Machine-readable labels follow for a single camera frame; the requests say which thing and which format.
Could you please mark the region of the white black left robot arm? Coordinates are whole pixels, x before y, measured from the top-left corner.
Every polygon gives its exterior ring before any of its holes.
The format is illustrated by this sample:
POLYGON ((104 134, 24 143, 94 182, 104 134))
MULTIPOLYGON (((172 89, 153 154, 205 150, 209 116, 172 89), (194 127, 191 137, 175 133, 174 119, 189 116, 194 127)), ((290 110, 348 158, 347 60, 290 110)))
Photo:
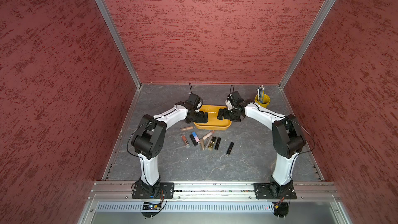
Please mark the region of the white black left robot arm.
POLYGON ((142 117, 138 127, 133 131, 130 143, 140 158, 141 181, 144 185, 154 187, 160 181, 158 155, 163 148, 167 129, 180 121, 205 121, 205 114, 200 111, 202 105, 202 99, 195 103, 178 102, 161 114, 142 117))

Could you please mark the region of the gold black square lipstick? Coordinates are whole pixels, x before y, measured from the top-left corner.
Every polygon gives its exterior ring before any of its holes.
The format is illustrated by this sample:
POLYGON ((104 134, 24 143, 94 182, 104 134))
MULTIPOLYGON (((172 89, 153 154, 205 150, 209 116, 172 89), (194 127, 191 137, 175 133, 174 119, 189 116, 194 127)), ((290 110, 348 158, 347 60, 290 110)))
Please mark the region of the gold black square lipstick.
POLYGON ((208 150, 213 150, 216 141, 217 141, 217 138, 212 136, 211 140, 209 142, 209 145, 208 145, 208 150))

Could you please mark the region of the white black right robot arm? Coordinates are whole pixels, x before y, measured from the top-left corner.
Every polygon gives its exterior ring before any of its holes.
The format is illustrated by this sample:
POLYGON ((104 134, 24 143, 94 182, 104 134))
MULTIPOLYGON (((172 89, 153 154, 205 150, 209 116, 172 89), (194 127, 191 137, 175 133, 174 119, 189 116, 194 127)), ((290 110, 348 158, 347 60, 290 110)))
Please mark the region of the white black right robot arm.
POLYGON ((273 112, 257 103, 243 102, 240 105, 218 111, 219 120, 240 122, 242 117, 248 117, 263 124, 272 131, 273 147, 277 152, 275 169, 270 177, 270 183, 275 188, 287 188, 291 182, 291 174, 296 157, 306 145, 302 126, 294 115, 282 115, 273 112))

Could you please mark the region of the black lipstick short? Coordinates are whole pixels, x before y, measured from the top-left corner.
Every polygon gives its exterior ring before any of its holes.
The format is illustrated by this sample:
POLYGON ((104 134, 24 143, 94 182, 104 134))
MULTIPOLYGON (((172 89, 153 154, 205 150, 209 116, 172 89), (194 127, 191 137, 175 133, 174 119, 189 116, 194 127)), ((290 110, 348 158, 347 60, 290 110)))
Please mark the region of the black lipstick short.
POLYGON ((220 143, 221 143, 221 138, 217 138, 216 142, 215 142, 215 145, 214 145, 214 150, 218 150, 219 149, 220 143))

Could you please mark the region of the black lipstick with gold band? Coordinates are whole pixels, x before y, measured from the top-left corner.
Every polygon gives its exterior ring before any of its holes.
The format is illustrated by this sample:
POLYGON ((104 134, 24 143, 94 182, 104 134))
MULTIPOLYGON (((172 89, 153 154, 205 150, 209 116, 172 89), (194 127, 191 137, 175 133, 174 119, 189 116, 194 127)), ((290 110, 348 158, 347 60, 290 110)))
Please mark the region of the black lipstick with gold band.
POLYGON ((227 152, 226 152, 226 155, 227 155, 227 156, 230 156, 233 147, 234 147, 234 143, 231 142, 230 145, 229 145, 229 147, 228 147, 228 150, 227 150, 227 152))

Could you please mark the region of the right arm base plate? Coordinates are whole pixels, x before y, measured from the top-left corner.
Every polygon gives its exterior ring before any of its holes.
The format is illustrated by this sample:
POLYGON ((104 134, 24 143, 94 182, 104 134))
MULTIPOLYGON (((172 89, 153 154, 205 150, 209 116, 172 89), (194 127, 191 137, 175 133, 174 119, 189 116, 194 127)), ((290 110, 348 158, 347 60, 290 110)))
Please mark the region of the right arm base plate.
POLYGON ((297 199, 292 182, 283 186, 277 183, 254 183, 253 186, 257 200, 297 199))

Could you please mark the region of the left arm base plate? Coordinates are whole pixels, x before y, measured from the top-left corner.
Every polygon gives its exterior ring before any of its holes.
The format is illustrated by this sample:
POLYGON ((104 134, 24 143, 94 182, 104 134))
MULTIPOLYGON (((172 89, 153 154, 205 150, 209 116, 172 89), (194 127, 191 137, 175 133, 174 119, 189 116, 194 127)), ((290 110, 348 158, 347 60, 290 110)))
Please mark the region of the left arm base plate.
POLYGON ((157 182, 154 186, 139 180, 132 186, 132 199, 173 199, 175 184, 157 182))

